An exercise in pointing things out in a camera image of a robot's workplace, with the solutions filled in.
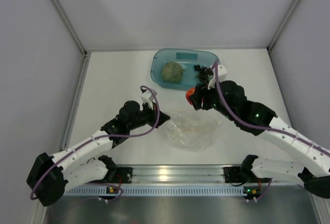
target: silver metal surface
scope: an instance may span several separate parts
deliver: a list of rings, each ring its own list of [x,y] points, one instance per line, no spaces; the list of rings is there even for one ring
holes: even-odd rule
[[[214,50],[214,49],[264,49],[264,46],[254,46],[254,47],[250,47],[250,46],[233,46],[233,47],[228,47],[228,46],[221,46],[221,45],[216,45],[216,46],[203,46],[203,47],[198,47],[198,46],[194,46],[194,47],[189,47],[186,46],[185,49],[190,49],[190,50]],[[155,50],[155,51],[159,51],[161,49],[164,49],[163,46],[159,46],[159,47],[153,47],[153,48],[136,48],[136,49],[89,49],[88,52],[89,53],[108,53],[108,52],[113,52],[113,51],[145,51],[145,50]]]
[[[271,187],[258,203],[240,197],[123,197],[108,204],[84,199],[61,198],[48,208],[44,224],[320,223],[311,195],[298,186]]]
[[[79,99],[80,99],[80,96],[81,96],[81,92],[83,90],[84,80],[85,80],[85,77],[86,77],[87,68],[88,68],[90,58],[91,58],[91,54],[87,53],[84,56],[83,60],[82,60],[81,69],[80,69],[80,72],[79,72],[76,88],[75,88],[73,98],[72,98],[72,101],[71,101],[71,105],[70,105],[70,110],[69,110],[67,122],[65,124],[65,129],[64,129],[63,136],[62,136],[62,141],[61,141],[61,149],[62,150],[66,149],[67,146],[68,146],[68,142],[69,142],[69,139],[70,139],[70,136],[71,136],[72,127],[73,127],[74,120],[75,120],[75,117],[76,117],[77,108],[78,108],[78,105],[79,105]]]
[[[63,20],[65,26],[67,27],[68,32],[71,34],[73,40],[76,42],[81,54],[85,55],[86,50],[84,49],[83,44],[81,43],[76,31],[74,30],[74,28],[73,28],[68,16],[66,15],[65,11],[63,10],[59,0],[51,0],[51,1],[53,2],[56,11],[58,12],[59,16]]]
[[[294,0],[293,3],[291,4],[287,14],[285,15],[283,21],[281,22],[279,28],[277,29],[274,37],[272,38],[272,41],[270,42],[268,49],[271,51],[278,40],[278,38],[281,36],[283,30],[285,29],[286,25],[290,21],[291,16],[293,15],[295,9],[297,8],[298,4],[300,3],[301,0]]]
[[[110,193],[109,186],[100,185],[83,185],[75,187],[68,192],[65,196],[117,196],[119,193]],[[243,186],[141,186],[124,184],[121,186],[123,190],[123,197],[174,197],[174,196],[246,196]]]
[[[126,165],[133,168],[132,183],[223,183],[228,165]]]

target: white table surface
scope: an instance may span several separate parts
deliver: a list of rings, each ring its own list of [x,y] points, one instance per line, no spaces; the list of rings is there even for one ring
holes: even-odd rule
[[[228,70],[227,79],[245,89],[248,99],[265,104],[284,121],[289,118],[276,82],[266,49],[217,49],[216,54]],[[191,109],[185,91],[163,89],[150,78],[156,51],[119,51],[92,53],[72,130],[69,146],[86,139],[103,124],[113,119],[128,100],[141,103],[140,85],[158,92],[163,112]],[[210,110],[222,125],[213,132],[213,145],[202,152],[184,151],[166,141],[165,125],[139,138],[126,140],[105,153],[117,164],[239,164],[248,154],[269,159],[292,160],[285,152],[267,141],[238,129],[220,113]],[[141,127],[131,134],[149,129]]]

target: red object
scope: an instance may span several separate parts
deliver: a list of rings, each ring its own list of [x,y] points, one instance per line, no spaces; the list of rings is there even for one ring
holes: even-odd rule
[[[261,179],[258,179],[258,188],[261,190],[262,184],[261,184]]]
[[[191,105],[192,105],[192,102],[189,100],[189,97],[190,97],[193,93],[195,93],[195,87],[189,89],[189,90],[186,92],[186,99],[187,99],[187,101],[189,102],[189,104],[191,104]]]
[[[119,187],[122,185],[122,178],[119,174],[116,175],[117,178],[119,178]]]

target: metal base plate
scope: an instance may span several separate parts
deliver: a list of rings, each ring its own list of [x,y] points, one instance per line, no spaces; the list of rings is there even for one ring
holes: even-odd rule
[[[246,196],[243,187],[233,186],[139,186],[122,185],[126,197],[155,196]],[[65,196],[114,197],[107,186],[79,186],[65,193]]]

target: green ball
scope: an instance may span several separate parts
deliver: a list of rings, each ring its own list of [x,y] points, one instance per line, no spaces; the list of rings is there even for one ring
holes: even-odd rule
[[[176,62],[168,62],[164,64],[161,69],[161,78],[165,82],[180,83],[183,74],[184,70],[182,69],[181,65]]]

